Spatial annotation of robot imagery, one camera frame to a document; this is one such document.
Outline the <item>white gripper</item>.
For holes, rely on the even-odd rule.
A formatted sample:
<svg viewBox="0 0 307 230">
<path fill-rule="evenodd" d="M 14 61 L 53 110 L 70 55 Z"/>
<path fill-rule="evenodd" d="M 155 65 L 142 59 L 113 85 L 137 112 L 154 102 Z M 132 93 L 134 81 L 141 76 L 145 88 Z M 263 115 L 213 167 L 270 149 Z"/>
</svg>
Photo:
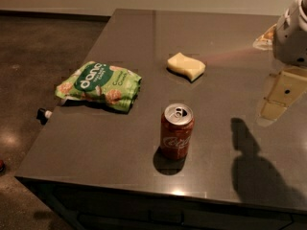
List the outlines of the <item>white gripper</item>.
<svg viewBox="0 0 307 230">
<path fill-rule="evenodd" d="M 256 122 L 262 127 L 276 122 L 307 92 L 307 69 L 300 68 L 307 66 L 307 0 L 295 0 L 278 19 L 272 48 L 276 59 L 296 66 L 269 75 L 257 107 Z"/>
</svg>

